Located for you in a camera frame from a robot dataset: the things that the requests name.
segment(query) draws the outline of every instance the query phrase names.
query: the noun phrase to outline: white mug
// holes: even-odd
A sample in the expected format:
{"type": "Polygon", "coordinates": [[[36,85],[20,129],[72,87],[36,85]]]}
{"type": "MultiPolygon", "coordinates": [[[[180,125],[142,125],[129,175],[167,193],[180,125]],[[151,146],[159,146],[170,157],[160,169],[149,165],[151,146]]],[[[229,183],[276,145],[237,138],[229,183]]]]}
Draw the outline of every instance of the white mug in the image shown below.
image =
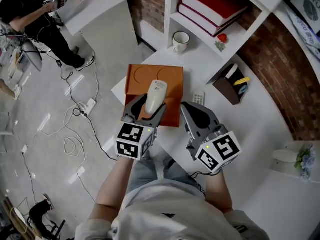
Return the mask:
{"type": "Polygon", "coordinates": [[[190,36],[186,32],[175,32],[173,35],[173,51],[181,54],[188,46],[190,36]]]}

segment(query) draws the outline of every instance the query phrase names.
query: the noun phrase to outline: remote control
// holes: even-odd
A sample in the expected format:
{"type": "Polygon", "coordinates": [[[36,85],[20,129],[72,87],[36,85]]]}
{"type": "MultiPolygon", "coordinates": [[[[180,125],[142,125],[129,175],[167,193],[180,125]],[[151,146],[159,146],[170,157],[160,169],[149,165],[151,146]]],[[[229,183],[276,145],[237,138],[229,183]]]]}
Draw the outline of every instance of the remote control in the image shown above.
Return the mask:
{"type": "Polygon", "coordinates": [[[195,91],[193,93],[192,102],[197,103],[201,106],[205,105],[205,93],[203,91],[195,91]]]}

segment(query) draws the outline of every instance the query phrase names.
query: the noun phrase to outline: electrical outlet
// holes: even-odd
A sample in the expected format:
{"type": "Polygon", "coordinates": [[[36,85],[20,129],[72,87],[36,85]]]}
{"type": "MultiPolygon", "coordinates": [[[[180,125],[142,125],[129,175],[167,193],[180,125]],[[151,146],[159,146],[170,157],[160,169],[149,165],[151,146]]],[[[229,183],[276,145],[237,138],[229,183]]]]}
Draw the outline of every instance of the electrical outlet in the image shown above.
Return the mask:
{"type": "Polygon", "coordinates": [[[23,154],[25,154],[25,153],[27,152],[27,150],[28,150],[27,145],[24,145],[23,148],[21,149],[21,152],[22,152],[23,154]]]}
{"type": "Polygon", "coordinates": [[[85,105],[85,109],[84,109],[84,113],[86,114],[86,116],[88,117],[90,115],[90,113],[92,112],[92,110],[94,109],[94,107],[97,105],[97,102],[94,99],[89,99],[88,103],[85,105]]]}

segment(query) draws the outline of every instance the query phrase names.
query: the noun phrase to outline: white cable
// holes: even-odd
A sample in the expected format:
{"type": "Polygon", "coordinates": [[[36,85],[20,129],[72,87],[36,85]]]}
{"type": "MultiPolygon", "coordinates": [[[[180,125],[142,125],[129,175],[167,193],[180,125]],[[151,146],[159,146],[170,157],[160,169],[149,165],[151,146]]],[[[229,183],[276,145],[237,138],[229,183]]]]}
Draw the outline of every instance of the white cable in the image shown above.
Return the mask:
{"type": "Polygon", "coordinates": [[[42,133],[42,134],[46,135],[47,137],[50,137],[50,136],[52,136],[52,135],[55,135],[55,134],[59,133],[63,128],[66,128],[66,129],[69,130],[70,132],[76,134],[79,139],[77,139],[76,137],[73,137],[73,136],[71,136],[71,137],[66,137],[66,138],[63,139],[63,149],[64,149],[64,153],[65,153],[67,156],[70,156],[70,157],[78,157],[78,156],[80,155],[81,151],[83,152],[83,162],[80,163],[79,166],[77,167],[77,169],[76,169],[76,174],[77,174],[77,176],[78,176],[78,178],[79,178],[79,180],[80,180],[80,182],[81,182],[81,184],[82,184],[82,187],[83,187],[83,189],[85,190],[85,192],[91,197],[91,199],[93,200],[93,202],[95,202],[94,198],[93,198],[92,195],[88,192],[88,190],[86,189],[86,187],[85,187],[82,179],[81,179],[80,176],[79,176],[79,168],[86,162],[86,154],[85,154],[85,150],[84,150],[84,141],[82,140],[82,138],[79,136],[79,134],[78,134],[77,132],[75,132],[75,131],[73,131],[73,130],[71,130],[70,128],[67,127],[67,124],[69,124],[72,116],[74,115],[73,113],[71,113],[71,116],[70,116],[68,122],[66,123],[66,118],[67,118],[68,111],[69,111],[70,109],[74,109],[76,106],[77,106],[77,105],[73,105],[73,106],[71,106],[71,107],[69,107],[69,108],[67,109],[67,111],[66,111],[66,113],[65,113],[65,116],[64,116],[64,120],[63,120],[63,126],[62,126],[59,130],[57,130],[56,132],[54,132],[54,133],[52,133],[52,134],[47,134],[47,133],[45,133],[45,132],[43,132],[43,131],[38,131],[38,132],[33,136],[32,144],[31,144],[31,145],[33,145],[33,143],[34,143],[34,141],[35,141],[35,137],[36,137],[37,134],[39,134],[39,133],[42,133]],[[73,152],[76,150],[76,143],[75,143],[72,139],[74,139],[75,141],[77,141],[77,142],[80,144],[80,146],[81,146],[81,149],[79,150],[78,154],[73,154],[73,152]],[[67,150],[66,150],[66,143],[67,143],[67,141],[72,142],[73,145],[74,145],[74,149],[73,149],[71,152],[67,152],[67,150]]]}

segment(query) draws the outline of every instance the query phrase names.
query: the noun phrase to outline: framed picture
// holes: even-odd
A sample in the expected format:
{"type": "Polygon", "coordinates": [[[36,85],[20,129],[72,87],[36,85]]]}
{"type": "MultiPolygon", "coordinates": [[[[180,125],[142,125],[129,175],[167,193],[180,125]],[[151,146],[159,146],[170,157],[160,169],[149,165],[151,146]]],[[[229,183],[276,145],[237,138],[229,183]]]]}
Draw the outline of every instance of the framed picture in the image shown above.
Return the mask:
{"type": "Polygon", "coordinates": [[[285,0],[291,9],[320,36],[320,0],[285,0]]]}

